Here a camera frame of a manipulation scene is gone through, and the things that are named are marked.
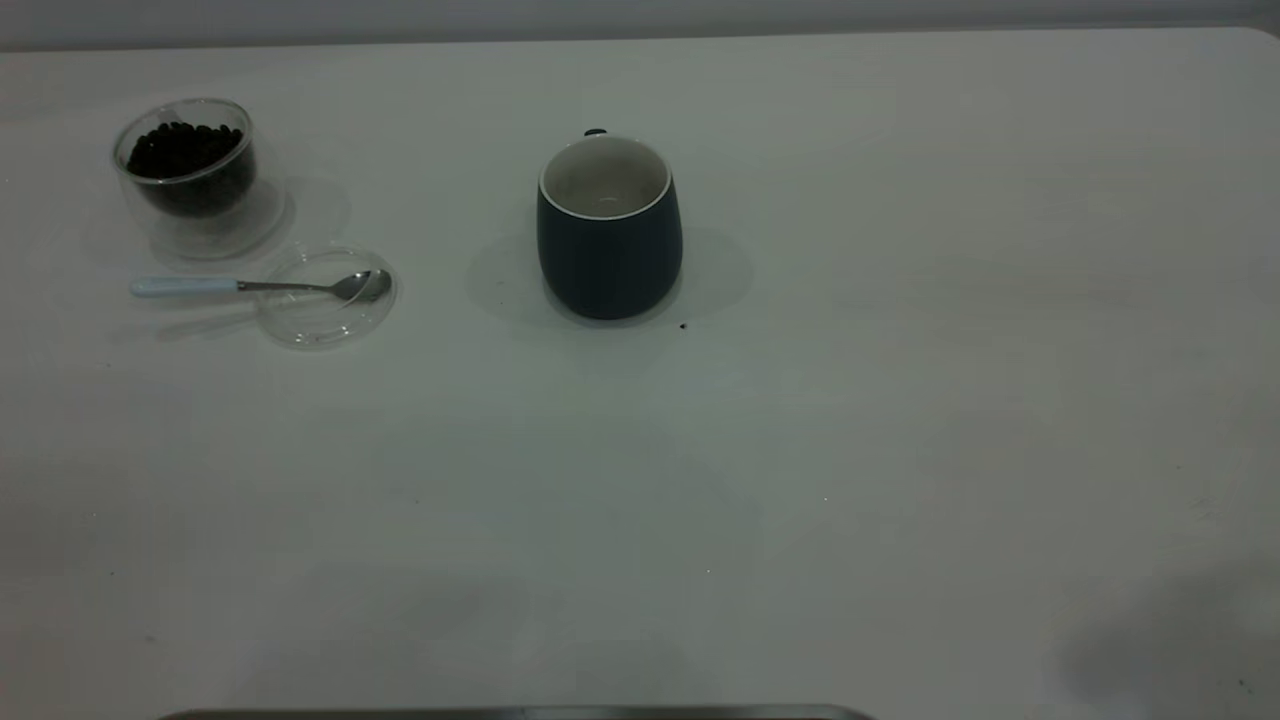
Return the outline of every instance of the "spoon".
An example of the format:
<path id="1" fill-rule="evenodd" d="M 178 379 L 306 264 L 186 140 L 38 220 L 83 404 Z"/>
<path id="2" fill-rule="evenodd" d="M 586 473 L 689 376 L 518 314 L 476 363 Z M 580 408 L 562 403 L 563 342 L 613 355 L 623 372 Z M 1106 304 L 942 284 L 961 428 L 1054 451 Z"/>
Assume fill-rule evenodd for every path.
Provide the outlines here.
<path id="1" fill-rule="evenodd" d="M 251 283 L 236 278 L 138 278 L 129 283 L 134 297 L 184 297 L 220 295 L 224 292 L 256 292 L 260 290 L 311 290 L 328 292 L 338 300 L 372 302 L 392 288 L 392 274 L 385 270 L 361 270 L 333 284 Z"/>

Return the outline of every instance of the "ceramic mug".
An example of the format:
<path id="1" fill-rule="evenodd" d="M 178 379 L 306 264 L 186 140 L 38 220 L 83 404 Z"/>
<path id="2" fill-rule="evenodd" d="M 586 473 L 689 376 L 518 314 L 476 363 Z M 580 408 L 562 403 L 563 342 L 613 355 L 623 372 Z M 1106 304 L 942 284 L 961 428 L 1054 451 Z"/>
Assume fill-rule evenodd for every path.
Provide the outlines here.
<path id="1" fill-rule="evenodd" d="M 538 259 L 556 297 L 618 319 L 660 301 L 680 274 L 684 236 L 671 167 L 648 145 L 591 129 L 538 179 Z"/>

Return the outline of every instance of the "coffee bean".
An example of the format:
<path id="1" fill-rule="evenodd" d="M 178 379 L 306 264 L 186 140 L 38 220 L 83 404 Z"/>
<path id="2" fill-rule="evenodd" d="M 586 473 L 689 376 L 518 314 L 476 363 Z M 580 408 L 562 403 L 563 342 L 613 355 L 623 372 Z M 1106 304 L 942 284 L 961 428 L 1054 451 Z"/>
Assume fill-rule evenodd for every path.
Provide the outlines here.
<path id="1" fill-rule="evenodd" d="M 125 168 L 134 176 L 169 179 L 197 173 L 234 151 L 244 132 L 191 123 L 160 123 L 138 138 Z M 177 184 L 141 184 L 151 204 L 172 215 L 207 218 L 233 208 L 256 177 L 253 147 L 244 147 L 227 165 Z"/>

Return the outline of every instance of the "mug rim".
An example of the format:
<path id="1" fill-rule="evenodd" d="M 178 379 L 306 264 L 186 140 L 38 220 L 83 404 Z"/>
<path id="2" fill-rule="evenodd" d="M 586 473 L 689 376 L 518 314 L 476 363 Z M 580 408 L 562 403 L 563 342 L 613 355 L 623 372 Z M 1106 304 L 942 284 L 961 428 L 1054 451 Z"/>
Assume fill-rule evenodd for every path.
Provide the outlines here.
<path id="1" fill-rule="evenodd" d="M 568 150 L 570 147 L 581 145 L 584 142 L 591 142 L 591 141 L 595 141 L 595 140 L 600 140 L 600 138 L 604 138 L 604 140 L 621 140 L 623 142 L 632 142 L 635 145 L 639 145 L 640 147 L 644 147 L 649 152 L 653 152 L 653 156 L 657 158 L 662 163 L 662 169 L 667 172 L 667 183 L 662 186 L 662 192 L 659 192 L 652 201 L 649 201 L 648 205 L 645 205 L 644 208 L 640 208 L 639 210 L 632 210 L 630 213 L 623 213 L 622 215 L 584 215 L 581 213 L 575 213 L 575 211 L 564 208 L 559 202 L 556 202 L 556 200 L 552 199 L 552 193 L 547 192 L 547 170 L 550 169 L 552 163 L 556 161 L 556 158 L 559 158 L 561 154 L 564 152 L 566 150 Z M 564 147 L 561 147 L 556 152 L 556 155 L 552 155 L 552 159 L 548 160 L 545 165 L 543 165 L 543 172 L 538 173 L 538 193 L 541 195 L 543 199 L 547 200 L 547 202 L 550 202 L 552 208 L 556 208 L 557 210 L 559 210 L 561 213 L 564 213 L 566 215 L 570 215 L 572 218 L 577 218 L 580 220 L 591 220 L 591 222 L 595 222 L 595 223 L 608 223 L 608 222 L 613 222 L 613 220 L 625 220 L 627 218 L 634 218 L 634 217 L 636 217 L 636 215 L 639 215 L 639 214 L 649 210 L 654 205 L 662 202 L 667 197 L 667 193 L 671 192 L 672 179 L 673 178 L 672 178 L 672 174 L 671 174 L 671 165 L 667 163 L 667 159 L 662 156 L 662 152 L 658 152 L 652 146 L 649 146 L 649 143 L 643 142 L 640 140 L 636 140 L 634 137 L 626 137 L 626 136 L 622 136 L 622 135 L 613 135 L 613 133 L 608 133 L 608 132 L 599 132 L 599 133 L 595 133 L 595 135 L 589 135 L 586 137 L 575 140 L 573 142 L 570 142 Z"/>

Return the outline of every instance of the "wall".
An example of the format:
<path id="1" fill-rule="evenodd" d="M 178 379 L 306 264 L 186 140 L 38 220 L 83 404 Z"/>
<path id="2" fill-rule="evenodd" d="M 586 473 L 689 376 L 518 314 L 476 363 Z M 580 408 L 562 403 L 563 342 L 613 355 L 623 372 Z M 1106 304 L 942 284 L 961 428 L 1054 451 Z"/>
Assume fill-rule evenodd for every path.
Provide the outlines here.
<path id="1" fill-rule="evenodd" d="M 0 0 L 0 49 L 1243 24 L 1277 0 Z"/>

